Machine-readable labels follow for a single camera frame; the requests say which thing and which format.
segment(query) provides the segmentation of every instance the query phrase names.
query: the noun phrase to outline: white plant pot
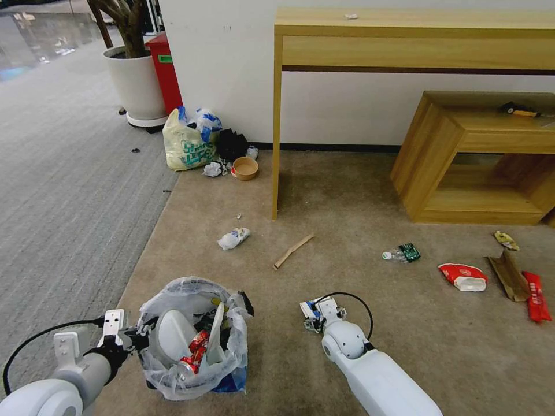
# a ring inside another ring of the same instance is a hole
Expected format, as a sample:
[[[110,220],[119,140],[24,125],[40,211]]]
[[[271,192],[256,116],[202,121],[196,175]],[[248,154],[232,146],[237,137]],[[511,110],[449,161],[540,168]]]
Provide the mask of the white plant pot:
[[[120,52],[125,52],[123,46],[112,47],[104,57],[121,105],[127,110],[127,120],[139,127],[164,124],[168,115],[151,56],[113,58]]]

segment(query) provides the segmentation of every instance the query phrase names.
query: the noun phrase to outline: carpet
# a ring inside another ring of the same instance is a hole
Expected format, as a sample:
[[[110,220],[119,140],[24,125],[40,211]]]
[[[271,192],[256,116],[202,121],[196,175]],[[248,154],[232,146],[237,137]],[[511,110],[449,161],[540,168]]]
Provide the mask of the carpet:
[[[0,84],[2,364],[28,336],[116,306],[177,179],[162,134],[118,115],[104,49],[96,41]],[[12,387],[55,363],[51,335],[38,339],[14,362]]]
[[[249,326],[246,393],[209,393],[169,402],[145,386],[136,357],[97,400],[95,414],[364,415],[339,369],[307,332],[299,302],[348,291],[370,306],[372,343],[388,353],[437,402],[444,415],[549,415],[555,406],[555,327],[537,325],[527,306],[504,294],[484,256],[499,256],[495,225],[413,224],[389,180],[393,154],[282,152],[280,212],[269,219],[271,153],[260,175],[241,182],[199,170],[180,175],[121,298],[138,318],[141,304],[174,278],[209,278],[244,290],[255,316]],[[223,251],[233,227],[252,235]],[[543,277],[555,307],[555,232],[545,225],[503,226],[520,244],[520,267]],[[288,247],[315,237],[278,270]],[[384,250],[412,242],[422,258],[389,263]],[[461,262],[490,277],[485,292],[463,293],[437,266]],[[368,329],[364,309],[337,297],[348,319]]]

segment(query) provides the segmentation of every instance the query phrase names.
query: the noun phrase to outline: small bottle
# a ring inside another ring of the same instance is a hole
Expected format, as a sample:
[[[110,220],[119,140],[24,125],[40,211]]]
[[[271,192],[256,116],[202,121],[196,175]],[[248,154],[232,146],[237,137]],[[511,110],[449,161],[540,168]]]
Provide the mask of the small bottle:
[[[412,263],[420,258],[420,252],[412,243],[402,244],[390,251],[382,253],[384,260],[393,260],[396,263]]]
[[[389,251],[384,251],[382,253],[382,258],[384,260],[389,260],[395,263],[408,263],[408,260],[406,259],[405,255],[398,248],[393,248]]]

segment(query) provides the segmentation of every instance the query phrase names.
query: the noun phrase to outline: paper bowl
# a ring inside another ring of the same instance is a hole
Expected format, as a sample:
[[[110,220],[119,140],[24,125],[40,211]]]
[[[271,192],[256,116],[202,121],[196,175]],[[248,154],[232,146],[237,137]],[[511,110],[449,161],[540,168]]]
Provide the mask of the paper bowl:
[[[243,156],[233,162],[233,170],[238,179],[251,180],[258,172],[258,163],[254,159]]]

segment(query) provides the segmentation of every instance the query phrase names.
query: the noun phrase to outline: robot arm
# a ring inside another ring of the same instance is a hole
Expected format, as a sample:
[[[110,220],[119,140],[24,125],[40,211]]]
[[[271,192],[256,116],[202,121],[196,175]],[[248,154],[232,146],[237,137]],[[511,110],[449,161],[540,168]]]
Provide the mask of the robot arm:
[[[148,346],[147,334],[128,328],[127,318],[123,309],[107,311],[98,346],[86,352],[90,334],[85,327],[56,333],[58,367],[52,377],[11,393],[0,403],[0,416],[92,415],[94,400],[123,362]]]
[[[346,312],[333,298],[316,307],[324,331],[324,352],[343,372],[369,415],[441,416],[434,401],[391,357],[378,351],[358,325],[344,320]]]

